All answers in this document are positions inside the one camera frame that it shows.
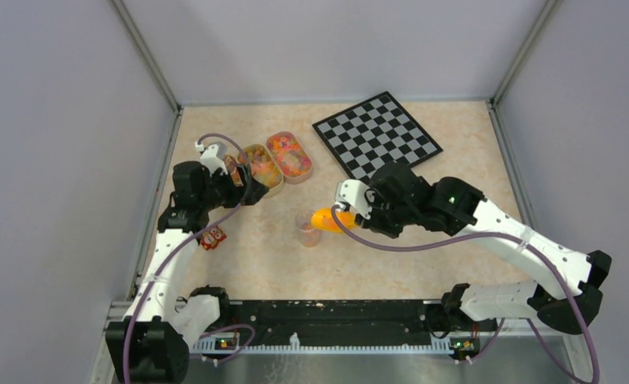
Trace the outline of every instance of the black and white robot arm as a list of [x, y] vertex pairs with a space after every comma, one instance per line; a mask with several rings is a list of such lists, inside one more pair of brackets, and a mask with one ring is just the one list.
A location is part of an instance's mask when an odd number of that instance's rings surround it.
[[[198, 238], [191, 241], [190, 237], [208, 226], [209, 212], [215, 208], [234, 208], [239, 203], [253, 205], [268, 191], [243, 166], [237, 168], [241, 185], [235, 185], [224, 162], [226, 147], [221, 142], [208, 147], [198, 144], [197, 150], [202, 152], [199, 161], [174, 166], [174, 192], [158, 219], [150, 266], [122, 321], [110, 322], [105, 332], [120, 382], [124, 382], [120, 368], [126, 330], [136, 312], [129, 345], [131, 380], [181, 382], [184, 379], [190, 348], [220, 316], [218, 296], [211, 294], [191, 296], [180, 312], [175, 310], [187, 265], [199, 245]], [[178, 247], [175, 257], [170, 258]]]
[[418, 225], [454, 237], [497, 232], [522, 239], [521, 244], [494, 237], [473, 240], [532, 280], [498, 286], [458, 284], [444, 295], [443, 304], [456, 306], [470, 320], [531, 318], [567, 334], [580, 333], [562, 287], [527, 245], [557, 267], [587, 324], [599, 311], [599, 287], [611, 266], [609, 255], [599, 250], [583, 254], [553, 242], [500, 210], [463, 180], [443, 178], [430, 185], [409, 166], [388, 163], [376, 171], [369, 185], [354, 179], [339, 183], [336, 202], [344, 210], [355, 208], [357, 225], [391, 238], [397, 238], [404, 226]]

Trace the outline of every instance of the gray floor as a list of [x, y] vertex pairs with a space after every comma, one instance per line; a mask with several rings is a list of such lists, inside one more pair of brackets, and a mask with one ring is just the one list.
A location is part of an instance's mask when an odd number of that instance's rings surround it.
[[[553, 351], [567, 363], [562, 339], [548, 338]], [[491, 352], [473, 366], [444, 363], [450, 359], [426, 355], [243, 355], [226, 366], [193, 360], [185, 380], [218, 384], [300, 383], [570, 383], [545, 355], [535, 338], [500, 338]]]

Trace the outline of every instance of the checkered board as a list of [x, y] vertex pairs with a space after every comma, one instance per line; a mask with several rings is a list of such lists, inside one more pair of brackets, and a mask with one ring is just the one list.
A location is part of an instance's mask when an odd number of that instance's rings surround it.
[[345, 173], [365, 183], [386, 162], [415, 166], [442, 152], [389, 92], [312, 126]]

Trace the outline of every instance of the beige table surface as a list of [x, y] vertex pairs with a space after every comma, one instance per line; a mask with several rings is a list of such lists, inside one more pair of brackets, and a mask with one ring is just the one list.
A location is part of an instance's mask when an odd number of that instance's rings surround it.
[[[228, 135], [241, 146], [249, 146], [264, 145], [272, 134], [289, 130], [312, 158], [314, 173], [302, 184], [286, 184], [274, 197], [243, 207], [223, 223], [221, 228], [228, 238], [215, 250], [198, 248], [188, 266], [182, 295], [211, 284], [225, 287], [233, 299], [441, 298], [460, 282], [499, 284], [528, 279], [474, 244], [396, 254], [367, 248], [344, 234], [325, 233], [316, 247], [301, 246], [295, 237], [296, 213], [331, 206], [338, 182], [348, 178], [311, 124], [350, 105], [185, 108], [163, 196], [173, 189], [173, 165], [198, 159], [194, 141], [210, 132]], [[403, 105], [444, 149], [417, 165], [416, 174], [428, 182], [437, 182], [443, 176], [462, 178], [513, 217], [519, 216], [484, 102]], [[167, 202], [167, 198], [162, 200], [160, 214]], [[211, 221], [225, 211], [213, 211]], [[356, 231], [370, 240], [394, 246], [447, 237], [418, 227], [407, 227], [395, 240], [367, 230]], [[150, 257], [153, 249], [154, 243], [150, 244]]]

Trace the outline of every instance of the white wall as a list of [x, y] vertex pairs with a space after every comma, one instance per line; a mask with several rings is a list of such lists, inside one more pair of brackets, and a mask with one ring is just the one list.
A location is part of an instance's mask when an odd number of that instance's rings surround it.
[[488, 98], [545, 0], [126, 0], [182, 104]]
[[88, 379], [171, 123], [107, 1], [0, 1], [0, 383]]
[[629, 383], [629, 1], [564, 2], [503, 102], [539, 229], [614, 258], [591, 326]]

